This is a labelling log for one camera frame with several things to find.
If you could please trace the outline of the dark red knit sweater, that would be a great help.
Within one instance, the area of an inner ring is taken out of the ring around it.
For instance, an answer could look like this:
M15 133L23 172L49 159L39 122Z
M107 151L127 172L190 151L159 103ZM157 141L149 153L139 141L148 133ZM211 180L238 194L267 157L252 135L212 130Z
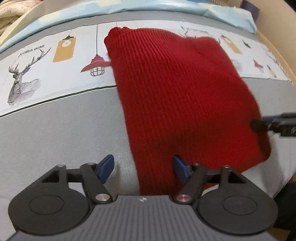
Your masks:
M210 37L152 28L112 28L104 43L123 107L142 195L176 195L173 156L244 172L271 154L250 122L258 104Z

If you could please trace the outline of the purple box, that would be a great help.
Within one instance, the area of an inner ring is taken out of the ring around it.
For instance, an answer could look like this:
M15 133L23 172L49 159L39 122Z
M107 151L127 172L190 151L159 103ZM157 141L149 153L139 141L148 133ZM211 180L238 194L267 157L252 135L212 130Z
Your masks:
M253 20L257 20L260 9L256 5L254 5L250 1L243 0L240 4L240 8L249 11L252 15Z

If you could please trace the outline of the light blue folded sheet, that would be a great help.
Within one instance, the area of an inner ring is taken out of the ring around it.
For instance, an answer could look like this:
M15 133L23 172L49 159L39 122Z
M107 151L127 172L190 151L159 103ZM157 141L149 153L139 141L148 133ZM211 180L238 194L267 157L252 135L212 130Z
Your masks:
M256 33L257 26L249 11L216 4L192 1L74 1L63 2L63 9L50 12L57 1L46 1L13 23L1 36L1 51L5 51L25 38L54 25L80 18L111 15L125 11L175 11L205 16L229 24L249 33Z

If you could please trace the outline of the cream folded blanket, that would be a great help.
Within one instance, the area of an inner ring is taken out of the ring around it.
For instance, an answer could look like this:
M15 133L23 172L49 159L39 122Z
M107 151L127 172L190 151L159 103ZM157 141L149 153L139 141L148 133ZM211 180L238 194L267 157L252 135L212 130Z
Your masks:
M4 31L12 25L18 18L20 18L25 13L29 12L36 5L41 3L39 0L5 0L1 1L0 8L0 21L1 21L1 31L2 35Z

